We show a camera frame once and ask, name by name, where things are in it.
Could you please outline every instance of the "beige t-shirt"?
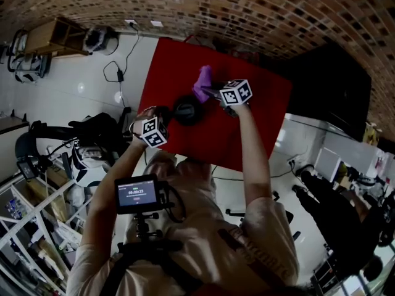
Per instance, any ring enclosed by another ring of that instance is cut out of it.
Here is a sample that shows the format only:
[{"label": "beige t-shirt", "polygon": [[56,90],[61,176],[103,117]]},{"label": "beige t-shirt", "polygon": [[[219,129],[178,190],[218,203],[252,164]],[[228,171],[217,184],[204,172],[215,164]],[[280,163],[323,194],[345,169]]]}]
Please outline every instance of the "beige t-shirt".
[{"label": "beige t-shirt", "polygon": [[[298,262],[284,207],[272,199],[251,202],[241,227],[227,223],[213,201],[212,186],[181,176],[170,177],[184,201],[186,219],[172,222],[164,211],[159,220],[149,221],[150,231],[161,229],[164,236],[179,240],[183,248],[170,256],[185,271],[203,283],[214,283],[235,294],[254,295],[276,286],[294,285]],[[175,216],[180,218],[176,198]],[[135,241],[134,226],[127,234]],[[119,254],[103,260],[95,246],[83,245],[67,284],[67,295],[99,295]],[[131,265],[117,295],[184,295],[175,280],[159,265],[137,261]]]}]

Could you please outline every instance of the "shirt sleeve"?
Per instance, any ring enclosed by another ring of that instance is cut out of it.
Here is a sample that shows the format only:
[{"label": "shirt sleeve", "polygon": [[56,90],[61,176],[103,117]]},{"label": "shirt sleeve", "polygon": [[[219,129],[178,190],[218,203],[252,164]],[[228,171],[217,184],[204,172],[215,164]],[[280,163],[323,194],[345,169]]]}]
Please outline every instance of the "shirt sleeve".
[{"label": "shirt sleeve", "polygon": [[82,287],[100,271],[107,261],[93,244],[82,245],[77,249],[75,263],[67,281],[66,296],[77,296]]},{"label": "shirt sleeve", "polygon": [[247,206],[241,227],[258,248],[272,257],[275,267],[284,268],[282,276],[287,277],[286,283],[296,284],[299,263],[283,204],[266,197],[253,200]]}]

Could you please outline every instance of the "black pants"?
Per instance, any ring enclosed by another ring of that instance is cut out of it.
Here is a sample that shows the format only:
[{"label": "black pants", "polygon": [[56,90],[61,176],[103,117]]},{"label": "black pants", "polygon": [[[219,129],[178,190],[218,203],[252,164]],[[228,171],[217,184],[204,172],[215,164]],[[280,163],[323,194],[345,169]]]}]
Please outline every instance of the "black pants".
[{"label": "black pants", "polygon": [[308,172],[302,173],[302,181],[317,199],[298,190],[296,196],[303,208],[313,217],[329,247],[338,255],[347,255],[349,249],[360,245],[362,225],[357,211],[328,181]]}]

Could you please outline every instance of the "red table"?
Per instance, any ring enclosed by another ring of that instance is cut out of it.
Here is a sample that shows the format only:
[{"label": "red table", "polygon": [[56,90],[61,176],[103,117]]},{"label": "red table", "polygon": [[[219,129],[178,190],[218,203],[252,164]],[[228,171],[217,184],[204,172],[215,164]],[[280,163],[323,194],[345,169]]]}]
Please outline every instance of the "red table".
[{"label": "red table", "polygon": [[[252,89],[249,103],[268,156],[272,153],[291,94],[290,81],[266,69],[209,48],[161,38],[149,68],[139,111],[153,106],[173,107],[192,93],[199,69],[210,65],[214,81],[248,79]],[[163,150],[221,167],[242,171],[239,120],[231,118],[219,102],[204,104],[204,118],[194,126],[172,120],[170,137]]]}]

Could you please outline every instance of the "purple cloth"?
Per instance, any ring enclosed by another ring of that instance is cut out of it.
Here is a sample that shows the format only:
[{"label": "purple cloth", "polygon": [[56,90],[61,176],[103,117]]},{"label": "purple cloth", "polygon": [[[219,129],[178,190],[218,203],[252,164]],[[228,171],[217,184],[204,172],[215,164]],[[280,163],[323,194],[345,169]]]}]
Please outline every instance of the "purple cloth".
[{"label": "purple cloth", "polygon": [[210,97],[202,91],[202,87],[211,88],[212,69],[209,65],[200,68],[200,75],[192,87],[192,91],[200,103],[205,103]]}]

